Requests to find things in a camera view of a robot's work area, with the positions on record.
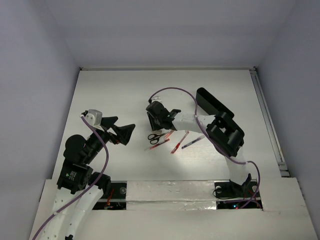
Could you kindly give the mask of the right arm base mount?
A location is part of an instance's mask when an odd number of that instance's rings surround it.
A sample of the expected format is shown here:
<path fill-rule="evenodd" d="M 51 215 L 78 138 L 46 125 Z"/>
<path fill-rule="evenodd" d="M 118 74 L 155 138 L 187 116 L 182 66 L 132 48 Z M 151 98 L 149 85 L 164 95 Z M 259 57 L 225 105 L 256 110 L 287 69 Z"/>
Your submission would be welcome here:
<path fill-rule="evenodd" d="M 245 199 L 251 197 L 257 187 L 257 180 L 252 180 L 251 174 L 249 174 L 242 185 L 238 185 L 231 180 L 215 182 L 212 194 L 220 200 Z"/>

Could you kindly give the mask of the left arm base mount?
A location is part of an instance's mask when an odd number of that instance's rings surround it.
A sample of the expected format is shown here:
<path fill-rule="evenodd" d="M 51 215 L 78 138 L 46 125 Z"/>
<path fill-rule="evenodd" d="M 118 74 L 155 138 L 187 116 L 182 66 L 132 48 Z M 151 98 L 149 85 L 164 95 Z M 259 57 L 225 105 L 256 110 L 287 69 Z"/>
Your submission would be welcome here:
<path fill-rule="evenodd" d="M 94 205 L 93 210 L 126 210 L 127 182 L 112 181 L 110 189 Z"/>

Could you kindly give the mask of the black handled scissors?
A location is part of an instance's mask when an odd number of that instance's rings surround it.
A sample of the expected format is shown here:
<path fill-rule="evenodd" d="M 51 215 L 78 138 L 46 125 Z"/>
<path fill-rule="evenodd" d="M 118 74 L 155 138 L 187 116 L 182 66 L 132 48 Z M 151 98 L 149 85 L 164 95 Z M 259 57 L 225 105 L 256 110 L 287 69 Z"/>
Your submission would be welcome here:
<path fill-rule="evenodd" d="M 160 138 L 167 135 L 168 132 L 162 133 L 162 134 L 156 134 L 156 133 L 151 133 L 148 135 L 147 139 L 149 140 L 149 143 L 151 145 L 155 145 L 159 142 Z"/>

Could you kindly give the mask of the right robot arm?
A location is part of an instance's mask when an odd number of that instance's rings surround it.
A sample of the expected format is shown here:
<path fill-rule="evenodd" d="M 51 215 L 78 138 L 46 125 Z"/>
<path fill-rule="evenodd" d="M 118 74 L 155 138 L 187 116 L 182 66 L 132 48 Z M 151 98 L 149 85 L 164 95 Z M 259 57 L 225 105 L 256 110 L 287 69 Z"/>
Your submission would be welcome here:
<path fill-rule="evenodd" d="M 146 112 L 153 130 L 166 129 L 204 134 L 226 160 L 231 192 L 235 196 L 242 196 L 248 191 L 248 184 L 252 178 L 243 155 L 244 132 L 226 112 L 197 115 L 179 109 L 168 111 L 159 101 L 150 103 L 146 107 Z"/>

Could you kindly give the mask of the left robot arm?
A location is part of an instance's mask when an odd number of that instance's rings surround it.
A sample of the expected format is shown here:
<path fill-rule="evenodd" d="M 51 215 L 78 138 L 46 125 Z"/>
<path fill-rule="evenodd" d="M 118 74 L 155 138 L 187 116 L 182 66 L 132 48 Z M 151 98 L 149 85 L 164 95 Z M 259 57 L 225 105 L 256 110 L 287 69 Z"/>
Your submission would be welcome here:
<path fill-rule="evenodd" d="M 90 211 L 100 198 L 111 194 L 111 178 L 103 170 L 95 172 L 90 163 L 108 142 L 127 145 L 135 124 L 116 126 L 118 117 L 103 117 L 89 109 L 80 115 L 92 131 L 88 138 L 75 134 L 65 142 L 64 161 L 48 219 L 34 234 L 34 240 L 77 240 Z"/>

